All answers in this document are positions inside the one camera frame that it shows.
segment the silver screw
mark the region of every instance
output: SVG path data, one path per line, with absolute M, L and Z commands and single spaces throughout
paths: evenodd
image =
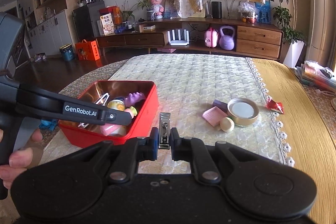
M 216 180 L 218 179 L 219 175 L 213 171 L 206 171 L 202 174 L 202 177 L 206 180 Z
M 150 183 L 150 185 L 153 186 L 153 187 L 158 187 L 158 186 L 160 186 L 160 183 L 158 183 L 157 181 L 152 181 Z
M 113 180 L 124 180 L 126 178 L 126 174 L 124 172 L 113 172 L 110 174 L 110 178 Z

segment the lace trim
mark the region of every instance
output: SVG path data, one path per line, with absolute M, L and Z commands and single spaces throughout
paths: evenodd
M 262 90 L 262 93 L 264 95 L 264 99 L 266 101 L 266 99 L 270 98 L 272 99 L 272 97 L 270 95 L 268 95 L 267 93 L 269 92 L 269 90 L 267 88 L 265 88 L 266 84 L 262 82 L 262 78 L 260 77 L 260 73 L 258 73 L 258 70 L 256 69 L 255 64 L 252 61 L 252 58 L 246 58 L 248 65 L 250 66 L 254 77 L 256 78 L 258 85 L 260 87 L 260 89 Z M 292 157 L 288 157 L 287 153 L 289 153 L 291 151 L 291 146 L 285 141 L 287 138 L 287 134 L 283 131 L 280 130 L 280 128 L 283 127 L 283 123 L 281 121 L 278 121 L 276 118 L 279 116 L 278 112 L 275 111 L 271 111 L 272 114 L 272 122 L 275 126 L 276 129 L 276 136 L 275 136 L 275 140 L 276 143 L 278 145 L 278 147 L 280 148 L 281 151 L 281 157 L 283 158 L 283 162 L 285 165 L 294 167 L 295 161 L 293 160 Z

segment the floor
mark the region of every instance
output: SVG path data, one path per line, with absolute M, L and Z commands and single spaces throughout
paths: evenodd
M 203 53 L 183 50 L 175 52 Z M 148 49 L 146 48 L 114 48 L 97 61 L 79 61 L 74 59 L 65 62 L 61 58 L 47 58 L 18 68 L 14 78 L 21 83 L 35 85 L 51 92 L 60 92 L 68 84 L 92 70 L 147 53 Z

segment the blue trash can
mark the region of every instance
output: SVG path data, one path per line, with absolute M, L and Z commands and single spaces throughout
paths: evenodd
M 75 58 L 74 49 L 71 44 L 60 47 L 59 51 L 62 54 L 64 61 L 70 61 Z

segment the human hand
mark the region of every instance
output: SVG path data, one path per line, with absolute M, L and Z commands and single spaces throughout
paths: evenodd
M 3 130 L 0 129 L 0 142 L 2 141 Z M 35 130 L 31 136 L 33 142 L 40 142 L 42 134 L 39 129 Z M 3 185 L 10 189 L 14 179 L 27 170 L 27 167 L 33 160 L 32 148 L 18 150 L 12 153 L 9 157 L 9 165 L 0 166 L 0 178 L 3 180 Z

